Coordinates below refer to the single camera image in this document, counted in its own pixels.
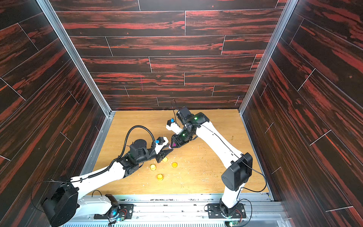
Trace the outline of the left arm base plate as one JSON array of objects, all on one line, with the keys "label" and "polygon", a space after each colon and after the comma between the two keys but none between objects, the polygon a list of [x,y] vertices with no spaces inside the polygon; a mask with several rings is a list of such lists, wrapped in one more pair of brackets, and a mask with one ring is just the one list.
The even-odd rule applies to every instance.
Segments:
[{"label": "left arm base plate", "polygon": [[111,208],[105,214],[95,214],[94,219],[104,220],[117,220],[123,221],[125,219],[131,219],[134,209],[134,204],[119,204],[112,205]]}]

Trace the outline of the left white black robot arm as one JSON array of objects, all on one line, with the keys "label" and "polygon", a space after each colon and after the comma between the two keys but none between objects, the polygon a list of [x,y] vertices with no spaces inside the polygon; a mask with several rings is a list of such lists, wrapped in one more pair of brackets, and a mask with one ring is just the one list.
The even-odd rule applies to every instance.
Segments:
[{"label": "left white black robot arm", "polygon": [[59,227],[71,220],[80,210],[80,199],[89,192],[132,175],[147,161],[155,159],[160,163],[173,150],[166,137],[159,137],[149,149],[145,140],[138,139],[130,145],[129,152],[104,168],[65,181],[51,181],[53,185],[41,201],[50,225]]}]

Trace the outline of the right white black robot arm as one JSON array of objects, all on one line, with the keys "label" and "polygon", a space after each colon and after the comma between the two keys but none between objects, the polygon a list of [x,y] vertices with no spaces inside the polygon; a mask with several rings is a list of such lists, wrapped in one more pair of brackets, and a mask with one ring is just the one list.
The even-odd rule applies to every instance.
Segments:
[{"label": "right white black robot arm", "polygon": [[181,121],[181,125],[178,125],[173,118],[168,120],[166,125],[166,129],[174,132],[170,148],[180,148],[192,141],[194,136],[210,146],[226,168],[221,176],[225,190],[219,204],[225,216],[230,216],[231,212],[237,208],[241,190],[252,175],[252,156],[249,153],[243,154],[232,146],[202,112],[192,114],[188,108],[184,107],[177,112],[176,116]]}]

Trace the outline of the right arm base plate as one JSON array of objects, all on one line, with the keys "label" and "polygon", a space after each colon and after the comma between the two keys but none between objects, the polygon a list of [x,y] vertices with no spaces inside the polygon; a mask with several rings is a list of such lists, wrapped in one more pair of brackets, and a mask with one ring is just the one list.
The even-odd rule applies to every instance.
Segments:
[{"label": "right arm base plate", "polygon": [[204,211],[209,218],[246,218],[246,212],[242,203],[237,203],[232,208],[226,208],[220,203],[208,203],[204,206]]}]

